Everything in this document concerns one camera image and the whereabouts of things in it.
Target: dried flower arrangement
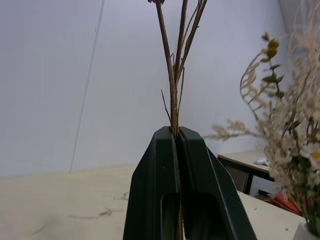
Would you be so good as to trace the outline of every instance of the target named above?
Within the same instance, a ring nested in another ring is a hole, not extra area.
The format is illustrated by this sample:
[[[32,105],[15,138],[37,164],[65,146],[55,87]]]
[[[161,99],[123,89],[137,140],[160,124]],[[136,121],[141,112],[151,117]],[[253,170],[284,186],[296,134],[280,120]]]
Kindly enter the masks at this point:
[[[293,54],[292,81],[287,90],[279,83],[280,64],[273,60],[279,41],[265,33],[267,47],[250,62],[240,80],[240,95],[256,120],[256,130],[243,122],[228,120],[227,126],[214,125],[208,136],[226,141],[240,136],[261,137],[266,141],[265,154],[270,176],[288,198],[297,202],[308,229],[320,236],[320,1],[308,15],[303,34],[289,37]],[[267,65],[268,76],[256,87],[258,66]]]
[[[180,111],[180,104],[182,99],[182,92],[183,92],[184,78],[185,78],[185,62],[189,54],[191,44],[195,37],[195,33],[199,27],[199,22],[203,14],[203,11],[205,9],[207,0],[197,0],[197,5],[187,25],[186,25],[186,19],[187,19],[188,0],[182,0],[178,43],[177,43],[175,54],[170,53],[164,16],[162,13],[162,5],[164,4],[165,0],[148,0],[148,2],[155,3],[157,15],[158,15],[158,21],[160,25],[164,56],[166,60],[166,66],[167,66],[168,77],[169,77],[169,85],[170,85],[170,114],[166,107],[164,94],[162,91],[161,93],[162,93],[162,99],[164,102],[165,111],[170,121],[170,130],[171,130],[172,136],[174,140],[177,140],[177,137],[179,134],[179,111]],[[180,90],[180,96],[179,96],[179,102],[178,102],[178,85],[181,77],[182,77],[181,90]],[[179,222],[178,222],[177,228],[178,228],[177,239],[183,240],[184,234],[183,234],[183,217],[182,217],[181,205],[180,205]]]

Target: dried plant stem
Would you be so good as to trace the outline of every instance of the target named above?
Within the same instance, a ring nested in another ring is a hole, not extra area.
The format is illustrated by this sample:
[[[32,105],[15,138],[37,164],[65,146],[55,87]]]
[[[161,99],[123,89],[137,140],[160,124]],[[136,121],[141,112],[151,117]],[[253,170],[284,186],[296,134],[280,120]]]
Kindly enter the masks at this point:
[[[182,71],[182,81],[181,81],[180,99],[179,99],[179,106],[178,106],[178,117],[179,117],[179,112],[180,112],[180,104],[181,104],[181,99],[182,99],[182,92],[183,92],[183,90],[184,90],[184,81],[185,81],[185,68],[183,68],[183,71]]]
[[[51,223],[47,223],[45,225],[43,225],[42,227],[40,227],[38,230],[34,231],[31,235],[36,235],[38,233],[40,233],[42,230],[44,230],[46,227],[48,227]]]
[[[184,221],[182,216],[182,203],[180,202],[179,208],[179,218],[178,218],[178,225],[177,225],[177,240],[184,240]]]
[[[197,31],[197,28],[198,28],[198,25],[199,25],[202,13],[204,12],[206,4],[207,4],[207,0],[200,0],[198,2],[198,8],[197,8],[197,11],[196,11],[196,14],[195,14],[195,17],[194,17],[194,21],[193,21],[193,24],[192,24],[191,32],[190,32],[190,34],[189,34],[189,36],[188,36],[188,38],[186,40],[186,43],[185,43],[184,53],[183,53],[183,57],[182,57],[182,60],[181,60],[181,65],[180,65],[180,68],[179,68],[179,71],[178,71],[178,75],[176,76],[176,79],[180,79],[180,76],[181,76],[181,73],[182,73],[182,69],[183,69],[183,67],[185,65],[187,56],[188,56],[189,51],[190,51],[190,47],[191,47],[192,41],[193,41],[193,39],[195,37],[196,31]]]
[[[174,81],[177,83],[179,79],[178,71],[180,68],[180,58],[183,48],[183,41],[184,41],[184,31],[185,31],[185,24],[186,24],[186,15],[187,15],[187,5],[188,0],[183,0],[182,8],[181,8],[181,18],[180,18],[180,29],[179,29],[179,37],[178,37],[178,44],[176,47],[176,56],[175,56],[175,65],[174,65]]]
[[[168,37],[167,37],[167,32],[166,32],[166,27],[165,27],[164,16],[162,13],[162,8],[161,8],[161,2],[157,0],[155,2],[155,5],[156,5],[158,20],[159,20],[164,55],[165,55],[166,66],[167,66],[167,70],[168,70],[168,76],[169,76],[170,100],[171,100],[170,101],[170,103],[171,103],[171,105],[170,105],[171,106],[171,108],[170,108],[171,133],[173,135],[173,138],[176,140],[178,137],[178,132],[179,132],[179,121],[178,121],[178,111],[177,111],[177,101],[178,101],[177,100],[177,88],[175,86],[173,66],[172,66],[172,62],[171,62],[171,54],[170,54]]]
[[[173,69],[175,68],[175,53],[173,52],[170,56],[170,58],[172,58],[173,61]]]
[[[245,70],[245,72],[242,75],[241,80],[240,80],[240,95],[241,95],[241,98],[244,101],[244,103],[249,107],[249,109],[252,112],[255,120],[258,120],[258,115],[257,115],[255,109],[250,105],[250,102],[246,100],[246,97],[242,92],[242,86],[243,86],[243,81],[245,79],[245,76],[248,74],[249,68],[254,64],[254,62],[258,59],[258,57],[260,57],[262,54],[263,54],[263,52],[261,51],[255,56],[255,58],[250,62],[249,66]]]
[[[242,136],[253,136],[255,138],[261,138],[261,135],[254,133],[254,132],[243,132],[243,133],[233,133],[233,134],[228,134],[228,135],[207,135],[203,136],[204,139],[216,139],[217,137],[228,137],[229,138],[237,138],[237,137],[242,137]]]
[[[184,36],[183,36],[183,42],[185,42],[185,40],[186,40],[186,37],[187,37],[187,33],[188,33],[188,30],[189,30],[190,24],[191,24],[192,20],[193,20],[194,17],[195,17],[195,14],[196,14],[196,12],[197,12],[197,10],[198,10],[198,7],[199,7],[199,3],[200,3],[200,2],[198,1],[198,4],[196,5],[196,7],[195,7],[195,9],[194,9],[194,11],[193,11],[193,13],[192,13],[192,15],[191,15],[191,17],[190,17],[190,20],[189,20],[189,22],[188,22],[188,25],[186,26],[185,33],[184,33]]]
[[[170,123],[171,123],[170,114],[169,114],[168,109],[167,109],[167,105],[166,105],[166,101],[165,101],[165,96],[164,96],[164,93],[163,93],[162,89],[161,89],[161,94],[162,94],[162,100],[163,100],[163,104],[164,104],[164,109],[165,109],[166,114],[168,115],[169,121],[170,121]]]

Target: twig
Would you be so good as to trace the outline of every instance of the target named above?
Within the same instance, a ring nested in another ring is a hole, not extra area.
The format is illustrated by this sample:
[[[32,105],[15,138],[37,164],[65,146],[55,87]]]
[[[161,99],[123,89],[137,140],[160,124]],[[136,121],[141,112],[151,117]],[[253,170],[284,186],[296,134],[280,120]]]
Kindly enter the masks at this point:
[[[69,215],[68,218],[71,219],[83,219],[83,220],[93,220],[98,219],[98,216],[76,216],[76,215]]]
[[[223,138],[237,138],[242,136],[253,136],[255,138],[261,138],[261,135],[254,132],[244,132],[244,133],[235,133],[235,134],[224,134],[224,135],[207,135],[203,136],[203,139],[223,139]]]
[[[186,40],[186,37],[187,37],[187,33],[188,33],[188,30],[189,30],[190,24],[191,24],[191,22],[192,22],[192,19],[193,19],[194,16],[195,16],[197,10],[198,10],[199,3],[200,3],[200,2],[198,1],[198,4],[196,5],[196,7],[195,7],[195,9],[194,9],[194,11],[193,11],[193,13],[192,13],[192,15],[191,15],[191,17],[190,17],[190,20],[189,20],[189,22],[188,22],[188,25],[186,26],[185,33],[184,33],[184,36],[183,36],[183,43],[184,43],[185,40]]]
[[[174,82],[178,82],[177,79],[178,71],[180,68],[180,58],[183,48],[183,40],[184,40],[184,31],[185,31],[185,24],[186,24],[186,15],[187,15],[187,5],[188,0],[183,0],[182,8],[181,8],[181,18],[180,18],[180,28],[179,28],[179,37],[178,37],[178,44],[176,47],[176,56],[175,56],[175,65],[174,65]]]
[[[299,98],[301,97],[302,93],[305,91],[305,88],[306,88],[306,85],[307,85],[307,80],[309,78],[309,75],[310,75],[310,72],[308,72],[308,74],[306,75],[306,78],[304,80],[304,83],[303,83],[303,87],[300,91],[300,93],[298,94],[298,96],[295,98],[295,100],[293,101],[293,109],[292,109],[292,114],[291,114],[291,117],[287,123],[287,126],[284,128],[283,130],[283,133],[281,135],[281,139],[280,139],[280,142],[282,140],[282,138],[285,136],[287,130],[290,128],[291,124],[294,122],[295,120],[295,116],[296,116],[296,111],[297,111],[297,104],[298,104],[298,100]]]
[[[183,211],[182,211],[182,202],[180,200],[180,207],[179,207],[179,221],[177,225],[177,233],[176,233],[177,240],[184,240],[184,220],[183,220]]]
[[[51,223],[47,223],[45,225],[43,225],[42,227],[40,227],[38,230],[34,231],[31,235],[36,235],[39,232],[41,232],[42,230],[44,230],[46,227],[48,227]]]
[[[198,7],[198,9],[196,11],[196,14],[195,14],[195,17],[194,17],[194,21],[193,21],[193,24],[192,24],[191,32],[190,32],[190,34],[189,34],[189,36],[188,36],[188,38],[186,40],[186,43],[185,43],[182,61],[181,61],[181,65],[180,65],[180,68],[179,68],[179,71],[178,71],[178,76],[176,76],[176,79],[179,79],[180,75],[182,73],[182,69],[183,69],[183,67],[185,65],[187,56],[189,54],[190,47],[191,47],[192,41],[193,41],[193,39],[195,37],[196,30],[198,28],[198,24],[200,22],[202,13],[204,12],[205,6],[207,4],[207,0],[201,0],[201,1],[199,1],[198,4],[199,4],[199,7]]]
[[[166,106],[165,96],[164,96],[164,92],[162,91],[162,89],[161,89],[161,94],[162,94],[162,100],[163,100],[163,103],[164,103],[164,109],[165,109],[166,114],[168,115],[169,121],[171,123],[171,118],[170,118],[170,115],[169,115],[169,112],[168,112],[168,109],[167,109],[167,106]]]
[[[110,208],[107,208],[106,211],[103,211],[103,212],[100,212],[98,217],[103,217],[103,216],[110,216],[113,212],[123,212],[124,210],[123,209],[119,209],[119,210],[111,210]]]
[[[126,197],[128,193],[129,193],[129,192],[125,192],[125,193],[123,194],[123,196],[120,197],[120,198],[115,198],[115,197],[114,197],[113,200],[125,200],[125,201],[129,201],[129,198]]]
[[[173,68],[175,68],[175,53],[174,52],[170,55],[170,58],[172,58]]]
[[[179,99],[179,106],[178,106],[178,117],[179,117],[179,112],[180,112],[180,104],[181,104],[182,92],[183,92],[183,89],[184,89],[184,81],[185,81],[185,68],[183,68],[183,71],[182,71],[180,99]]]
[[[169,82],[171,83],[174,80],[174,78],[173,78],[172,63],[171,63],[171,58],[170,58],[170,56],[171,56],[170,55],[170,48],[169,48],[168,37],[167,37],[167,32],[166,32],[166,27],[165,27],[165,20],[164,20],[163,14],[162,14],[160,1],[156,1],[155,5],[156,5],[156,11],[157,11],[159,25],[160,25],[164,55],[165,55],[166,66],[167,66],[168,75],[169,75]]]

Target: beige table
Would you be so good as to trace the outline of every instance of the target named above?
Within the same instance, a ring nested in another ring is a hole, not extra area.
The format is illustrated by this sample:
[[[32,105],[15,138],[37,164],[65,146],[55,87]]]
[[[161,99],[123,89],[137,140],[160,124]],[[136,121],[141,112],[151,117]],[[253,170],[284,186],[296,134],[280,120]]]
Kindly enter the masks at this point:
[[[121,240],[134,169],[1,179],[0,240]],[[258,240],[291,240],[304,221],[239,195]]]
[[[269,167],[255,164],[255,161],[264,155],[263,151],[246,151],[219,154],[217,158],[224,166],[234,168],[248,174],[244,193],[249,194],[254,176],[273,181],[269,176]]]

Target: dried branch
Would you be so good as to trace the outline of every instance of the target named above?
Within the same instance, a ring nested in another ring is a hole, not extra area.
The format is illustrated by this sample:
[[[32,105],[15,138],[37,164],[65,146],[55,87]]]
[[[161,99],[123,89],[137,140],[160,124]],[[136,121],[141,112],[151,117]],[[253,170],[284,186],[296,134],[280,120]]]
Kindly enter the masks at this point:
[[[51,225],[51,223],[47,223],[45,225],[43,225],[42,227],[40,227],[38,230],[35,230],[31,235],[36,235],[38,233],[40,233],[41,231],[43,231],[46,227],[48,227],[49,225]]]
[[[171,58],[170,58],[170,48],[169,48],[169,42],[168,42],[168,37],[167,37],[167,32],[166,32],[166,26],[165,26],[165,20],[164,16],[162,13],[161,9],[161,3],[160,1],[155,2],[156,5],[156,11],[158,14],[158,20],[159,20],[159,26],[160,26],[160,31],[161,31],[161,37],[162,37],[162,43],[163,43],[163,49],[164,49],[164,55],[165,55],[165,60],[166,60],[166,66],[168,70],[168,75],[169,75],[169,82],[173,82],[174,76],[172,72],[172,63],[171,63]]]
[[[162,89],[161,89],[161,94],[162,94],[162,100],[163,100],[163,103],[164,103],[164,109],[165,109],[166,114],[168,115],[169,121],[171,123],[170,114],[169,114],[167,106],[166,106],[165,96],[164,96],[164,92],[162,91]]]
[[[227,127],[220,125],[213,125],[212,129],[216,132],[216,134],[204,136],[204,139],[216,139],[226,141],[231,138],[237,138],[241,136],[253,136],[256,138],[261,138],[258,133],[252,132],[242,121],[232,121],[230,119],[227,120]]]
[[[197,31],[197,28],[198,28],[198,25],[199,25],[199,22],[200,22],[200,18],[202,16],[202,13],[204,12],[205,6],[207,4],[207,0],[200,0],[198,4],[199,4],[199,7],[198,7],[198,9],[196,11],[196,14],[195,14],[195,17],[194,17],[194,21],[193,21],[193,24],[192,24],[191,32],[190,32],[190,34],[189,34],[189,36],[188,36],[188,38],[186,40],[186,43],[185,43],[184,53],[183,53],[183,57],[182,57],[182,60],[181,60],[180,68],[179,68],[178,75],[177,75],[176,79],[179,79],[180,76],[181,76],[183,67],[185,65],[187,56],[188,56],[189,51],[190,51],[191,44],[193,42],[193,39],[195,37],[196,31]]]
[[[174,52],[170,55],[170,58],[172,58],[173,69],[175,69],[175,53]]]
[[[125,192],[123,195],[122,195],[122,197],[120,197],[120,198],[113,198],[113,200],[125,200],[125,201],[129,201],[129,198],[127,198],[127,195],[128,195],[128,191],[127,192]]]
[[[222,140],[227,141],[231,138],[238,138],[244,136],[253,136],[255,138],[261,138],[261,135],[254,133],[254,132],[242,132],[242,133],[232,133],[232,134],[216,134],[216,135],[207,135],[203,136],[204,139],[215,139],[215,140]]]
[[[296,116],[296,111],[297,111],[297,103],[298,103],[298,100],[299,98],[301,97],[302,93],[305,91],[306,89],[306,84],[307,84],[307,80],[309,78],[309,75],[310,75],[310,72],[308,72],[308,74],[306,75],[306,78],[303,82],[303,87],[299,93],[299,95],[295,98],[294,102],[293,102],[293,109],[292,109],[292,114],[291,114],[291,117],[290,117],[290,120],[288,121],[286,127],[283,129],[283,133],[281,135],[281,140],[283,139],[284,135],[286,134],[286,132],[288,131],[288,129],[290,128],[291,124],[294,122],[295,120],[295,116]]]
[[[188,34],[188,30],[189,30],[190,24],[191,24],[192,20],[194,19],[195,14],[196,14],[196,12],[197,12],[197,10],[198,10],[198,8],[199,8],[199,3],[200,3],[200,2],[198,1],[198,4],[196,5],[196,7],[195,7],[195,9],[194,9],[194,11],[193,11],[193,13],[192,13],[192,15],[191,15],[191,17],[190,17],[190,20],[189,20],[189,22],[188,22],[188,25],[186,26],[185,33],[184,33],[184,36],[183,36],[183,43],[184,43],[185,40],[186,40],[186,37],[187,37],[187,34]]]
[[[184,81],[185,81],[185,68],[183,68],[182,71],[182,81],[181,81],[181,90],[180,90],[180,99],[179,99],[179,106],[178,106],[178,117],[180,112],[180,104],[181,104],[181,98],[182,98],[182,91],[184,89]]]
[[[100,217],[111,216],[113,212],[123,212],[123,209],[111,210],[110,208],[106,208],[106,211],[100,212],[97,216],[77,216],[77,215],[69,215],[68,218],[71,219],[82,219],[82,220],[98,220]]]
[[[183,0],[182,2],[182,8],[181,8],[181,18],[180,18],[180,29],[179,29],[179,37],[178,37],[178,44],[176,47],[176,56],[175,56],[175,66],[174,66],[174,81],[175,83],[178,81],[178,71],[180,67],[180,58],[181,58],[181,52],[183,48],[183,37],[184,37],[184,31],[185,31],[185,24],[186,24],[186,15],[187,15],[187,5],[188,0]]]

